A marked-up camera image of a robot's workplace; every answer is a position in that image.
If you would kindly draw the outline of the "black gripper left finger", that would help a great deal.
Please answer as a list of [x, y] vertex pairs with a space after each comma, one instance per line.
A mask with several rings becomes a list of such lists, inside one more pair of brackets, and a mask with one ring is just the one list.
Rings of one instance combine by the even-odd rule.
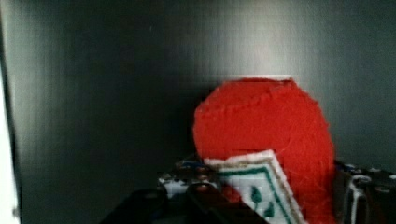
[[159, 176], [154, 189], [134, 191], [100, 224], [269, 224], [221, 193], [214, 170], [196, 158]]

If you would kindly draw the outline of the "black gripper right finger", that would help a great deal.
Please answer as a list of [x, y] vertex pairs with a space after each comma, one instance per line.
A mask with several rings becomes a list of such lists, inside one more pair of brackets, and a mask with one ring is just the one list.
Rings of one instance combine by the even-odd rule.
[[396, 224], [392, 172], [335, 163], [333, 211], [337, 224]]

